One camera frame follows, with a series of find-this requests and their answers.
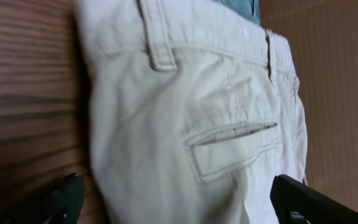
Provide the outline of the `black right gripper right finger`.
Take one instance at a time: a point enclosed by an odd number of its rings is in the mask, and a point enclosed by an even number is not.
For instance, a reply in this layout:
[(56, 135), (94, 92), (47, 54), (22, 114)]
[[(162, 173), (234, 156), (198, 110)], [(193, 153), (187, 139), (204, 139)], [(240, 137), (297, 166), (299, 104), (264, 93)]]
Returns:
[(358, 213), (287, 176), (274, 177), (270, 199), (280, 224), (358, 224)]

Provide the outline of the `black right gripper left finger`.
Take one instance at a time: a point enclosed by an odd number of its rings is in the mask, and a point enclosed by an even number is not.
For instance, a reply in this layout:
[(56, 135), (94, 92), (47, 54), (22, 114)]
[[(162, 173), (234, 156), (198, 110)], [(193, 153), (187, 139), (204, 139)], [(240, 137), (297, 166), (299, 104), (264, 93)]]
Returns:
[(2, 224), (76, 224), (85, 202), (85, 182), (72, 173), (9, 209)]

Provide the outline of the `beige cotton shorts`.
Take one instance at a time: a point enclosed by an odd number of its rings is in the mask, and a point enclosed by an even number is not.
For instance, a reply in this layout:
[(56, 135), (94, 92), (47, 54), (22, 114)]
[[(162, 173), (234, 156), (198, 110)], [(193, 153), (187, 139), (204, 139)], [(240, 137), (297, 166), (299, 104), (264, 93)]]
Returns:
[(287, 39), (213, 1), (75, 3), (92, 81), (90, 165), (112, 223), (276, 223), (305, 179)]

